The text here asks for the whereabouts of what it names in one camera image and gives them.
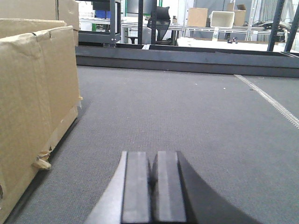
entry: black metal pole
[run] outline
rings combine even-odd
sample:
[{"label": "black metal pole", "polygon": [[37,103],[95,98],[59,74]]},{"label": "black metal pole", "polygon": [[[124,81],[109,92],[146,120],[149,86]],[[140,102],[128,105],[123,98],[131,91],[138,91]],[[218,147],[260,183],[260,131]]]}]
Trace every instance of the black metal pole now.
[{"label": "black metal pole", "polygon": [[153,8],[151,10],[151,44],[156,44],[156,28],[157,28],[157,0],[153,0]]},{"label": "black metal pole", "polygon": [[142,28],[143,28],[143,0],[139,0],[139,7],[138,7],[138,44],[142,44]]},{"label": "black metal pole", "polygon": [[299,6],[297,6],[297,10],[296,10],[296,13],[295,13],[295,16],[294,16],[291,31],[290,31],[290,34],[288,36],[288,40],[287,40],[286,45],[285,45],[285,51],[286,52],[290,52],[291,49],[292,49],[293,42],[294,42],[297,30],[298,30],[298,26],[299,26]]},{"label": "black metal pole", "polygon": [[274,20],[272,24],[272,30],[270,34],[269,44],[268,44],[268,51],[273,51],[275,45],[275,38],[277,36],[278,27],[281,19],[282,10],[284,8],[285,0],[278,0],[276,11],[274,15]]}]

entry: torn cardboard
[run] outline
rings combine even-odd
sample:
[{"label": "torn cardboard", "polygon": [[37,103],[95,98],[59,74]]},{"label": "torn cardboard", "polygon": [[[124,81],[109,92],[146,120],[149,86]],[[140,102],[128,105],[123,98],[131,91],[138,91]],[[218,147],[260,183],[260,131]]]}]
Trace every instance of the torn cardboard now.
[{"label": "torn cardboard", "polygon": [[62,20],[78,39],[79,6],[75,0],[0,0],[0,18]]},{"label": "torn cardboard", "polygon": [[30,20],[30,19],[1,19],[0,38],[24,33],[37,32],[39,30],[65,27],[64,21],[57,20]]},{"label": "torn cardboard", "polygon": [[0,39],[0,224],[78,115],[72,39],[72,27]]}]

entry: white storage bin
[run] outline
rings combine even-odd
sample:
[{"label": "white storage bin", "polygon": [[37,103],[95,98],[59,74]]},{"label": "white storage bin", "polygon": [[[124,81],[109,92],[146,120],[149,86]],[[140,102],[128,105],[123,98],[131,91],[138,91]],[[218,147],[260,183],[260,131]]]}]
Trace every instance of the white storage bin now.
[{"label": "white storage bin", "polygon": [[80,12],[79,11],[79,18],[80,19],[92,19],[92,18],[94,18],[94,10],[93,11],[85,11],[85,12]]},{"label": "white storage bin", "polygon": [[234,12],[213,11],[211,15],[211,27],[232,28],[234,19]]}]

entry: computer monitor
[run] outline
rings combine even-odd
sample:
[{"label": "computer monitor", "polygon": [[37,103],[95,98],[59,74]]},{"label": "computer monitor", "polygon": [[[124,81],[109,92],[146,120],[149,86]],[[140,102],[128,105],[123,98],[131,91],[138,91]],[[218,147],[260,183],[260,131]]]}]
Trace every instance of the computer monitor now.
[{"label": "computer monitor", "polygon": [[[127,13],[138,14],[139,0],[127,0]],[[150,14],[153,8],[152,0],[143,0],[143,14]]]}]

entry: black platform edge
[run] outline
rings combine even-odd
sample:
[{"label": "black platform edge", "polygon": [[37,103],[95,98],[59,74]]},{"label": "black platform edge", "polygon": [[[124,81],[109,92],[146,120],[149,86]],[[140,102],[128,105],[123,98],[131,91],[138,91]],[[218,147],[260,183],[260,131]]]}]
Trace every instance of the black platform edge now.
[{"label": "black platform edge", "polygon": [[181,47],[155,49],[76,47],[77,65],[125,69],[299,78],[298,58],[277,52]]}]

